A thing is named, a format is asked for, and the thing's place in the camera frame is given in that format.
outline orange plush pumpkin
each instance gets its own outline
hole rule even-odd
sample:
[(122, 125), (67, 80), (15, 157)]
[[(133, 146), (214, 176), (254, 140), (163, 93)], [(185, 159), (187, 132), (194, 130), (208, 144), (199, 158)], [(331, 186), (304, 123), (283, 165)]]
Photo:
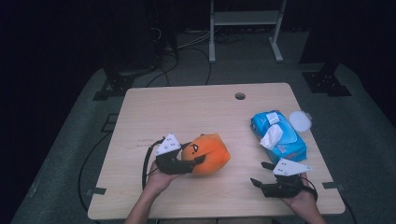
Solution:
[(218, 133), (202, 134), (182, 148), (181, 159), (194, 161), (195, 158), (204, 157), (204, 161), (196, 164), (192, 170), (196, 175), (209, 175), (223, 167), (231, 158), (227, 147), (221, 141)]

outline gray carpet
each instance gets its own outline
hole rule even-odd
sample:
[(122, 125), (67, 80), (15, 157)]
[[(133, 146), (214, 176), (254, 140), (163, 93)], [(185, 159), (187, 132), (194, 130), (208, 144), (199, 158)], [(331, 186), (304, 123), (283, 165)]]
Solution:
[[(318, 71), (322, 64), (298, 64), (308, 32), (280, 33), (278, 45), (283, 63), (276, 62), (268, 43), (269, 35), (244, 35), (241, 41), (217, 44), (217, 61), (211, 64), (211, 70), (206, 56), (196, 50), (207, 53), (207, 41), (193, 45), (195, 49), (183, 49), (177, 67), (167, 73), (169, 83), (161, 76), (150, 87), (205, 85), (209, 71), (208, 85), (289, 83), (301, 109), (313, 118), (311, 131), (334, 181), (343, 186), (340, 193), (358, 223), (392, 223), (396, 220), (393, 211), (396, 201), (395, 128), (364, 90), (357, 75), (342, 64), (335, 75), (352, 96), (329, 97), (309, 90), (302, 73)], [(196, 37), (180, 34), (177, 38), (179, 45), (183, 45)], [(163, 69), (170, 69), (175, 62), (175, 58), (164, 56)], [(138, 77), (133, 88), (145, 88), (161, 72), (158, 69)], [(114, 126), (110, 122), (103, 131), (103, 125), (110, 114), (119, 113), (123, 100), (122, 97), (92, 100), (105, 80), (103, 70), (92, 74), (12, 223), (94, 223), (88, 219), (78, 191), (88, 206), (111, 138), (106, 130)], [(304, 223), (298, 217), (275, 219), (284, 224)], [(325, 219), (328, 223), (353, 223), (349, 210)], [(122, 220), (100, 223), (122, 223)]]

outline human hand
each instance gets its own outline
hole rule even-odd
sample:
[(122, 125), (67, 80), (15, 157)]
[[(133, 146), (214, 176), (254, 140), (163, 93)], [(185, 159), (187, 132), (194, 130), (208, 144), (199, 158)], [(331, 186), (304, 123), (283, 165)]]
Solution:
[(144, 188), (144, 191), (158, 196), (169, 187), (172, 180), (179, 176), (181, 175), (167, 175), (161, 172), (154, 161), (151, 164), (151, 168), (148, 173), (148, 181)]
[[(309, 187), (306, 173), (300, 174), (300, 176), (303, 184)], [(318, 210), (314, 195), (310, 192), (301, 190), (297, 196), (293, 198), (282, 198), (281, 200), (306, 222), (318, 224), (326, 223)]]

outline blue package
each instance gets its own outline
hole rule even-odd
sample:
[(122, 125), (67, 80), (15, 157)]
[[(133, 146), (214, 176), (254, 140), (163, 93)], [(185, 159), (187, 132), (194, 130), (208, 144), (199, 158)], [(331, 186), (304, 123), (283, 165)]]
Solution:
[(274, 125), (279, 125), (283, 131), (282, 137), (274, 148), (264, 148), (273, 164), (280, 159), (290, 161), (303, 161), (306, 159), (306, 144), (297, 132), (291, 127), (289, 121), (277, 110), (256, 114), (251, 120), (250, 128), (256, 134), (259, 141)]

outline wooden tabletop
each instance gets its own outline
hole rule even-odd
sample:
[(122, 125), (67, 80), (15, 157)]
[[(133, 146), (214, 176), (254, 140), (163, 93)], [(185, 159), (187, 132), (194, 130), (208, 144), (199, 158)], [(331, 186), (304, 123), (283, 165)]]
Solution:
[[(236, 94), (246, 96), (244, 100)], [(175, 179), (151, 208), (151, 218), (268, 217), (292, 215), (276, 198), (265, 198), (250, 178), (275, 183), (262, 161), (270, 162), (253, 131), (250, 119), (278, 109), (286, 118), (300, 110), (287, 83), (130, 89), (120, 111), (93, 194), (91, 219), (126, 218), (141, 191), (143, 162), (148, 148), (173, 133), (183, 144), (201, 133), (218, 133), (231, 154), (229, 162), (213, 175), (186, 174)], [(300, 133), (307, 145), (303, 164), (313, 170), (308, 178), (318, 190), (322, 214), (341, 214), (345, 206), (337, 189), (325, 189), (332, 177), (310, 131)], [(154, 161), (152, 153), (150, 163)]]

